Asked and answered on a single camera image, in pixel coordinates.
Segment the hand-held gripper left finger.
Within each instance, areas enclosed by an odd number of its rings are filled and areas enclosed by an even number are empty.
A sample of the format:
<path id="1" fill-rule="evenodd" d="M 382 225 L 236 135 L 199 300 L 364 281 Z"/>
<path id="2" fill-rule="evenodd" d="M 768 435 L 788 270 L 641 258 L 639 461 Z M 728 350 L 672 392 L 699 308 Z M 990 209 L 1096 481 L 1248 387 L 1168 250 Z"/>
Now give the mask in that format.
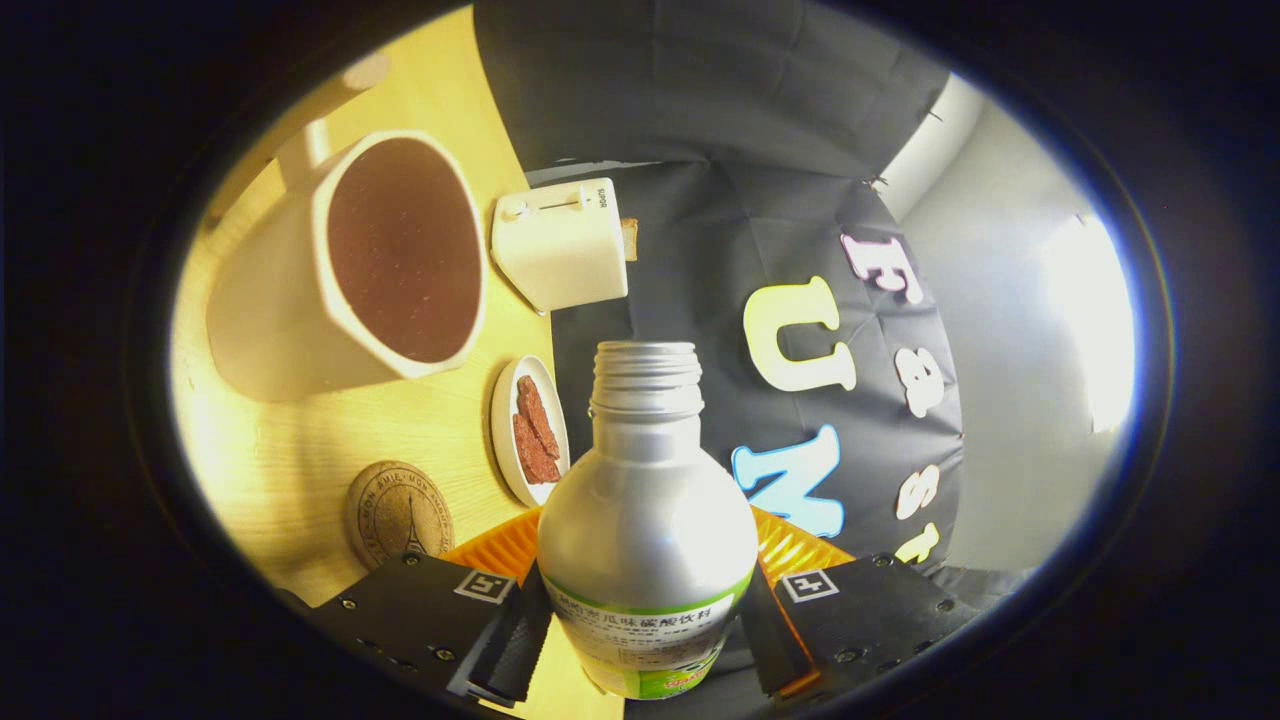
<path id="1" fill-rule="evenodd" d="M 403 550 L 323 603 L 289 591 L 283 600 L 404 685 L 512 708 L 529 698 L 553 614 L 540 519 L 529 510 L 440 557 Z"/>

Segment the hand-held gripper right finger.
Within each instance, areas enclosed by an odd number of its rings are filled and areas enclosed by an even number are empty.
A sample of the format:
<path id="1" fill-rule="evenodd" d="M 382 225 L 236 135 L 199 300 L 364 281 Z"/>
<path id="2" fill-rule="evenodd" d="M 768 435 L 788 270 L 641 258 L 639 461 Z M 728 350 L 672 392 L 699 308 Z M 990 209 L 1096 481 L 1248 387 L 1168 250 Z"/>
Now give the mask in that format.
<path id="1" fill-rule="evenodd" d="M 740 618 L 762 691 L 777 706 L 876 682 L 980 614 L 893 553 L 855 559 L 760 509 L 753 515 L 756 569 Z"/>

